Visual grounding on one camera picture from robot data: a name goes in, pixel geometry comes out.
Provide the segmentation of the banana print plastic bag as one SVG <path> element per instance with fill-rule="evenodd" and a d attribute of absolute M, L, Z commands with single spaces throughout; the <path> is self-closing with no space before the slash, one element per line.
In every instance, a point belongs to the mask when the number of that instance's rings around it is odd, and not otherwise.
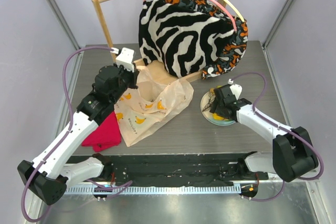
<path fill-rule="evenodd" d="M 155 133 L 188 107 L 194 89 L 184 79 L 165 85 L 155 82 L 145 66 L 139 67 L 137 89 L 128 88 L 114 105 L 127 147 Z"/>

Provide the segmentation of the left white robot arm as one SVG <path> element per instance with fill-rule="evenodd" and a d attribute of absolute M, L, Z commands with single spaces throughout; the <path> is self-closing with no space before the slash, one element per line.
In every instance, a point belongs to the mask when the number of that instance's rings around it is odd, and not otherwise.
<path fill-rule="evenodd" d="M 125 91 L 137 88 L 138 75 L 135 64 L 129 68 L 124 63 L 102 67 L 69 125 L 33 161 L 20 162 L 17 170 L 23 183 L 46 205 L 55 204 L 68 188 L 87 179 L 105 182 L 111 177 L 111 161 L 101 154 L 69 167 L 65 164 L 85 138 L 112 114 Z"/>

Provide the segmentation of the yellow lemon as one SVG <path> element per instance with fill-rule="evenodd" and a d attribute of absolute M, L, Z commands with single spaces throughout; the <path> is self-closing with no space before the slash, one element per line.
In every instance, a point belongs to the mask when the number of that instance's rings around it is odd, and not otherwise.
<path fill-rule="evenodd" d="M 218 115 L 216 113 L 213 113 L 213 119 L 217 120 L 217 121 L 229 121 L 229 119 L 224 118 L 224 117 L 222 117 L 222 116 L 220 116 L 220 115 Z"/>

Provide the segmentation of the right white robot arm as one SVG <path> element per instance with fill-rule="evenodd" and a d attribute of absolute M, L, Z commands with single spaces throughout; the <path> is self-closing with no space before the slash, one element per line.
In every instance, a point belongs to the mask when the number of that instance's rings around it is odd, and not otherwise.
<path fill-rule="evenodd" d="M 210 112 L 250 128 L 272 145 L 272 152 L 245 157 L 237 166 L 239 177 L 250 179 L 256 172 L 264 172 L 276 174 L 289 183 L 319 167 L 318 156 L 305 128 L 294 129 L 272 119 L 241 98 L 241 92 L 242 87 L 237 84 L 215 88 Z"/>

